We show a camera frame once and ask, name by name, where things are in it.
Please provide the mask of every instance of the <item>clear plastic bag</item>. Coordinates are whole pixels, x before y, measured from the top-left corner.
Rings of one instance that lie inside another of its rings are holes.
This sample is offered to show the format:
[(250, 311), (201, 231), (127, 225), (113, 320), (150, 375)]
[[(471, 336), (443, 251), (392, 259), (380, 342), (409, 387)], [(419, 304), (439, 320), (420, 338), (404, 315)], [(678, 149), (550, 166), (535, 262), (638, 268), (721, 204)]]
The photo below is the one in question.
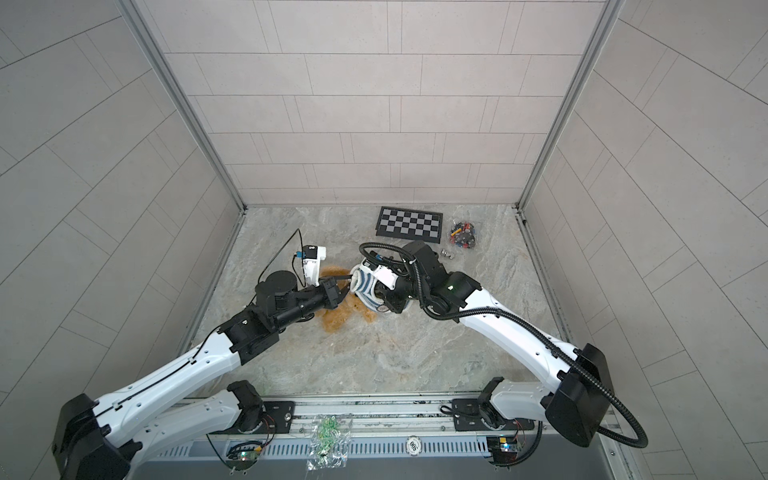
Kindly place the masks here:
[(307, 470), (346, 466), (352, 443), (352, 419), (337, 415), (318, 415), (312, 424)]
[(448, 238), (457, 247), (475, 248), (477, 245), (475, 225), (467, 220), (454, 219)]

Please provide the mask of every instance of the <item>plush toy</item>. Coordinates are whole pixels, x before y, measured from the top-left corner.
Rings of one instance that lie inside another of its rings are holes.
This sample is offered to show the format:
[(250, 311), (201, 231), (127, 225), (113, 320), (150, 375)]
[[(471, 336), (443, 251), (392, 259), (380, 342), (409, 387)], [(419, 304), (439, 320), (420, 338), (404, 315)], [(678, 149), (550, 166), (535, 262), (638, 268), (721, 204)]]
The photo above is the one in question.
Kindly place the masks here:
[[(320, 270), (320, 276), (335, 276), (335, 275), (349, 275), (349, 269), (341, 266), (324, 266)], [(339, 288), (343, 288), (348, 280), (339, 282)], [(354, 293), (349, 293), (341, 305), (334, 310), (319, 310), (317, 316), (322, 318), (323, 329), (328, 333), (334, 333), (344, 325), (344, 322), (348, 320), (354, 313), (360, 313), (366, 322), (371, 323), (378, 316), (376, 312), (369, 310), (363, 303), (357, 298)]]

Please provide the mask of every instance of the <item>black chessboard frame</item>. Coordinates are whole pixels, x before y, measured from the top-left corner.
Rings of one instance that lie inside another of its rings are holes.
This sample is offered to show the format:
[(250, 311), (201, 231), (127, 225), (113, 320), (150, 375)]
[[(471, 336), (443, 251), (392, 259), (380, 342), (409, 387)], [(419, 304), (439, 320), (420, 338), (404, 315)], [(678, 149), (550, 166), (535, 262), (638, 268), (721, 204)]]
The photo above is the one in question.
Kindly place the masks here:
[(442, 214), (399, 207), (382, 207), (379, 219), (376, 221), (376, 235), (440, 243)]

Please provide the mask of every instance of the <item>marble floor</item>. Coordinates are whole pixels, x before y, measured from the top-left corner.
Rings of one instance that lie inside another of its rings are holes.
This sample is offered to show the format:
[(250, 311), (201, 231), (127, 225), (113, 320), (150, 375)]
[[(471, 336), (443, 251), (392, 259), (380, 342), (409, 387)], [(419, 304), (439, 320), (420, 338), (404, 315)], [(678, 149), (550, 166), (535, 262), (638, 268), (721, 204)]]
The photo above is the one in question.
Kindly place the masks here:
[[(447, 271), (467, 273), (518, 315), (559, 336), (514, 209), (509, 205), (415, 208), (444, 214), (442, 244), (430, 245), (454, 253), (452, 260), (442, 258)], [(407, 243), (375, 237), (378, 212), (375, 206), (248, 210), (195, 342), (243, 308), (264, 265), (297, 227), (305, 244), (327, 248), (325, 265), (359, 263), (357, 249), (362, 242)], [(445, 239), (452, 219), (473, 222), (478, 238), (474, 250), (459, 249)], [(291, 243), (269, 271), (289, 270), (298, 248), (298, 241)], [(517, 360), (481, 334), (454, 322), (432, 320), (412, 306), (401, 315), (379, 314), (373, 323), (354, 316), (335, 333), (326, 333), (317, 321), (292, 325), (276, 345), (199, 393), (212, 394), (238, 379), (250, 381), (262, 395), (474, 391), (494, 376), (535, 381)]]

